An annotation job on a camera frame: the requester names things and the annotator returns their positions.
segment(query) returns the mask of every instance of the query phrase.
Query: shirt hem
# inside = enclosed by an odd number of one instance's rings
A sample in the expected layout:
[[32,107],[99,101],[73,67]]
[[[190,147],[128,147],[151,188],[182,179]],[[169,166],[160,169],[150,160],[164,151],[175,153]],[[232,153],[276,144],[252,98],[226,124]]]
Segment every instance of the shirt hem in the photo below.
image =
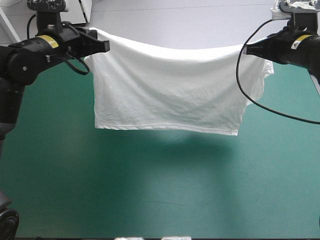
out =
[[101,125],[96,124],[96,129],[111,129],[111,130],[186,130],[199,133],[207,134],[221,134],[227,136],[237,136],[238,130],[224,130],[224,129],[215,129],[215,128],[202,128],[202,127],[191,127],[184,125],[160,125],[160,124],[151,124],[151,125]]

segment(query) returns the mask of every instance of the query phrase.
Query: sticker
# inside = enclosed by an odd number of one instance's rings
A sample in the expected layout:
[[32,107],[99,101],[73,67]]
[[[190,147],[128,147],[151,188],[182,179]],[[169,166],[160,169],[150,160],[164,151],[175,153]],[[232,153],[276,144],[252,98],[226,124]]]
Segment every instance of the sticker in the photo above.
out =
[[37,36],[37,38],[41,38],[41,39],[45,40],[48,44],[50,44],[50,46],[53,49],[59,47],[59,44],[57,43],[57,41],[48,35],[40,35],[40,36]]
[[305,40],[308,37],[311,37],[312,35],[302,35],[300,36],[297,40],[294,41],[294,43],[291,46],[291,49],[297,50],[299,47],[300,43]]

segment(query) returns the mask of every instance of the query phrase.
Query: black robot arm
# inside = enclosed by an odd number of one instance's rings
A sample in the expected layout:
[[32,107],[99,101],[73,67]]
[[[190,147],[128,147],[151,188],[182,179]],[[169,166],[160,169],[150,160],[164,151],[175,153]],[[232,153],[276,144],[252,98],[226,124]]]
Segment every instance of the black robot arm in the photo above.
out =
[[317,33],[320,1],[289,2],[278,0],[275,5],[278,14],[289,16],[287,26],[261,41],[247,44],[244,53],[279,64],[303,67],[316,77],[320,85],[320,36]]
[[[25,86],[32,84],[39,73],[63,62],[86,75],[90,70],[81,58],[110,50],[109,41],[99,41],[95,30],[61,22],[64,0],[28,0],[27,5],[37,12],[38,34],[0,46],[0,156],[6,134],[16,125]],[[86,71],[76,68],[70,59],[77,59]]]

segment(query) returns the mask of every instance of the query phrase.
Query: white cloth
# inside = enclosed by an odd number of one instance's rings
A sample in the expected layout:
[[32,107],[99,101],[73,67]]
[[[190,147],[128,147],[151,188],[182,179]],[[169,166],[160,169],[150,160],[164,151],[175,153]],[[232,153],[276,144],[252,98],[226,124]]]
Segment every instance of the white cloth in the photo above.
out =
[[[96,128],[238,134],[248,104],[235,77],[240,45],[180,50],[91,29],[111,49],[85,58],[94,76]],[[270,74],[271,61],[242,57],[240,81],[255,100]]]

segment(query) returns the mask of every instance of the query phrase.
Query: white wall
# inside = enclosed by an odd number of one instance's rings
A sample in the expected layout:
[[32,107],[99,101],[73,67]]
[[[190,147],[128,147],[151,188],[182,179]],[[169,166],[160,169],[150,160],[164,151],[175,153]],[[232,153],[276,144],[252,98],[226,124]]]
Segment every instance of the white wall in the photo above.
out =
[[[242,44],[271,18],[274,0],[93,0],[90,26],[132,40],[177,49],[213,48]],[[34,13],[26,0],[3,8],[21,39]],[[274,33],[285,25],[271,23],[258,35]],[[31,34],[36,33],[35,21]],[[0,34],[0,44],[8,36]]]

